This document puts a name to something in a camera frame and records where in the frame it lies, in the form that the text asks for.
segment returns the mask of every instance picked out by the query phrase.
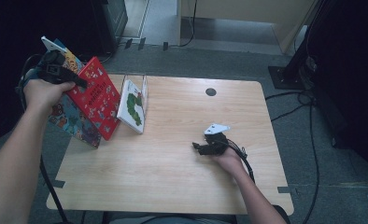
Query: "red book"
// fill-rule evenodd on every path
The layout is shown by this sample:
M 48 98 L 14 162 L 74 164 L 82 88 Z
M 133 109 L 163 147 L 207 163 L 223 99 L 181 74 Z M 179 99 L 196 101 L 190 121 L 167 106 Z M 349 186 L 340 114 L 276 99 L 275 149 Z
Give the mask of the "red book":
M 108 140 L 120 122 L 117 119 L 120 94 L 96 57 L 91 58 L 78 75 L 88 81 L 88 88 L 76 86 L 68 91 L 67 95 L 94 124 L 103 138 Z

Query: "children's book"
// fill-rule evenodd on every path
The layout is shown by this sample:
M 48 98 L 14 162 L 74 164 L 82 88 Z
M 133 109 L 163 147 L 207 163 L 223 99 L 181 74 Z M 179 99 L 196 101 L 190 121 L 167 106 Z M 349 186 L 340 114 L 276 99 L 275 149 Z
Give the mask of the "children's book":
M 42 36 L 41 40 L 48 51 L 57 49 L 64 55 L 65 61 L 63 67 L 70 69 L 75 74 L 78 74 L 83 68 L 84 64 L 58 39 L 51 42 Z M 52 107 L 49 122 L 70 133 L 82 142 L 93 147 L 99 147 L 102 137 L 101 134 L 66 93 L 63 93 L 59 102 Z
M 132 80 L 125 77 L 120 94 L 117 118 L 136 132 L 143 133 L 148 102 L 147 77 L 143 76 L 142 90 Z
M 96 126 L 103 138 L 109 140 L 120 122 L 117 119 L 120 94 L 96 57 L 91 58 L 78 76 L 88 81 L 88 87 L 84 89 L 76 86 L 67 95 Z
M 58 39 L 51 42 L 43 36 L 41 40 L 48 51 L 59 50 L 64 55 L 63 67 L 88 79 L 86 90 L 76 86 L 62 95 L 59 102 L 52 107 L 53 112 L 49 121 L 77 139 L 93 147 L 99 147 L 102 135 L 108 140 L 119 122 L 116 119 L 116 111 L 120 95 L 100 62 L 87 63 L 88 70 L 85 71 L 85 65 Z M 83 101 L 87 94 L 98 95 L 98 97 L 91 98 L 92 106 L 89 107 L 90 101 Z

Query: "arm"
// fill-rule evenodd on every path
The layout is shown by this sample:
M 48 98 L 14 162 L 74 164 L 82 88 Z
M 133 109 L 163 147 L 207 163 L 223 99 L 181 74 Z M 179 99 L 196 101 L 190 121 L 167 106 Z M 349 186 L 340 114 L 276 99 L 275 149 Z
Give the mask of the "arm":
M 236 181 L 245 201 L 251 223 L 286 223 L 256 187 L 243 167 L 241 159 L 231 148 L 227 148 L 220 156 L 213 156 L 212 159 Z
M 74 83 L 30 80 L 26 111 L 0 149 L 0 223 L 27 223 L 35 196 L 42 138 L 51 107 Z

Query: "green caterpillar illustration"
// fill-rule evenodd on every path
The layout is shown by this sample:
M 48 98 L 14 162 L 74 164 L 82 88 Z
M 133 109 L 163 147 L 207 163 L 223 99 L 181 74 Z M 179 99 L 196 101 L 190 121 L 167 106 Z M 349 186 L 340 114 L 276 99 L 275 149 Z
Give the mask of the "green caterpillar illustration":
M 138 93 L 137 97 L 133 93 L 129 93 L 128 100 L 126 101 L 126 104 L 128 105 L 128 112 L 132 116 L 132 118 L 135 121 L 135 125 L 140 126 L 141 125 L 141 118 L 139 117 L 138 113 L 134 110 L 135 105 L 142 106 L 141 103 L 141 94 Z

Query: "white book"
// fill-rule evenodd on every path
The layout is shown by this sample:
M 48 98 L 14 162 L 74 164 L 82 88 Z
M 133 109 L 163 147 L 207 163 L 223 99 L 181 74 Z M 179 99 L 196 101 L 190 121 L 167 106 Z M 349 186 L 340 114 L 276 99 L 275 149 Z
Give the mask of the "white book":
M 144 132 L 147 97 L 146 77 L 143 78 L 143 90 L 140 90 L 132 80 L 125 78 L 120 93 L 120 107 L 117 118 L 138 133 Z

